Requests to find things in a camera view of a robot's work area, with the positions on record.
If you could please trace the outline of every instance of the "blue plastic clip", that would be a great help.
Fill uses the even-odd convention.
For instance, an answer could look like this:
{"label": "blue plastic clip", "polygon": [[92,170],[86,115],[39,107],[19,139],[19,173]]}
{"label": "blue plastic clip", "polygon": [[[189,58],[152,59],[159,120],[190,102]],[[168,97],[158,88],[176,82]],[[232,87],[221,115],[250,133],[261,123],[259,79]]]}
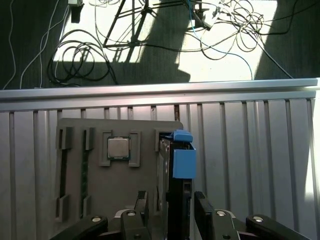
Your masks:
{"label": "blue plastic clip", "polygon": [[170,137],[172,137],[173,141],[176,142],[192,143],[194,140],[194,137],[191,135],[191,133],[186,130],[175,130],[173,133],[171,133]]}
{"label": "blue plastic clip", "polygon": [[[171,136],[175,142],[192,143],[194,138],[185,130],[176,130]],[[190,149],[175,149],[173,151],[173,177],[175,179],[194,179],[197,165],[196,149],[190,144]]]}

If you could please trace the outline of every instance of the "metal screw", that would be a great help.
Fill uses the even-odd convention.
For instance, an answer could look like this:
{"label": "metal screw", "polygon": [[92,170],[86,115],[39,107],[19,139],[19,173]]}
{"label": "metal screw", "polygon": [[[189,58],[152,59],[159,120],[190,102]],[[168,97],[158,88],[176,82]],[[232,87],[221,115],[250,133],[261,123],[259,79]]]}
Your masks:
{"label": "metal screw", "polygon": [[226,215],[224,211],[217,211],[216,214],[219,215],[220,217],[223,217]]}
{"label": "metal screw", "polygon": [[136,215],[136,212],[130,211],[130,212],[127,213],[127,215],[130,216],[130,217],[132,217],[132,216]]}
{"label": "metal screw", "polygon": [[258,223],[261,223],[261,222],[264,221],[264,219],[261,218],[261,217],[259,217],[259,216],[254,216],[253,219],[254,219],[256,222],[258,222]]}
{"label": "metal screw", "polygon": [[96,216],[96,217],[94,217],[94,218],[92,218],[92,222],[100,222],[101,221],[101,217],[99,217],[99,216]]}

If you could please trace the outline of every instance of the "black cable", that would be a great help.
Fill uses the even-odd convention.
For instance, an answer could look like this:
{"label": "black cable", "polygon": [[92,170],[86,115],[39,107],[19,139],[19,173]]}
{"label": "black cable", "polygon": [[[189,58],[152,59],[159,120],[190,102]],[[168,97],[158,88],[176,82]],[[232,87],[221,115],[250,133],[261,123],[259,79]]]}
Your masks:
{"label": "black cable", "polygon": [[310,6],[306,7],[306,8],[303,8],[297,12],[294,12],[295,10],[293,9],[293,13],[291,15],[288,15],[288,16],[283,16],[283,17],[279,17],[279,18],[276,18],[276,19],[272,19],[272,20],[267,20],[265,22],[273,22],[273,21],[279,21],[279,20],[282,20],[282,19],[287,19],[287,18],[290,18],[292,16],[295,16],[297,14],[300,14],[300,13],[303,13],[304,11],[308,10],[308,9],[311,9],[313,6],[317,5],[317,4],[320,4],[320,1],[317,0],[315,3],[311,4]]}
{"label": "black cable", "polygon": [[[98,44],[95,44],[93,42],[82,42],[79,40],[67,40],[64,41],[66,39],[66,37],[68,37],[69,35],[75,33],[75,32],[83,32],[85,34],[88,34],[89,36],[91,36]],[[69,45],[69,44],[73,44],[72,46],[68,46],[62,54],[62,67],[64,69],[64,71],[66,72],[66,75],[64,77],[58,77],[55,76],[55,70],[54,70],[54,56],[56,55],[57,51],[59,48],[65,46],[65,45]],[[75,29],[72,31],[67,32],[59,41],[57,47],[55,48],[52,57],[47,65],[47,75],[48,78],[50,80],[50,82],[56,84],[56,85],[62,85],[62,86],[79,86],[78,84],[75,83],[68,83],[68,81],[70,81],[71,79],[82,79],[82,80],[86,80],[86,81],[91,81],[91,82],[97,82],[97,81],[101,81],[102,79],[104,79],[105,77],[107,77],[108,75],[111,76],[113,82],[118,85],[118,81],[116,79],[116,75],[115,72],[110,64],[110,61],[108,59],[108,57],[106,56],[106,54],[104,53],[103,48],[101,48],[101,45],[99,45],[100,42],[98,39],[96,39],[91,33],[82,30],[82,29]],[[66,66],[66,61],[65,61],[65,55],[68,51],[73,51],[73,55],[72,55],[72,61],[71,61],[71,66],[67,67]],[[96,52],[98,55],[100,55],[105,62],[106,65],[106,72],[99,77],[89,77],[89,75],[94,71],[95,65],[96,65],[96,60],[94,58],[93,52]],[[80,55],[80,61],[77,62],[78,66],[76,66],[76,57]],[[86,55],[91,55],[93,62],[92,65],[90,67],[89,70],[87,70],[84,73],[81,73],[80,70],[82,69],[82,66],[85,62],[85,58]]]}

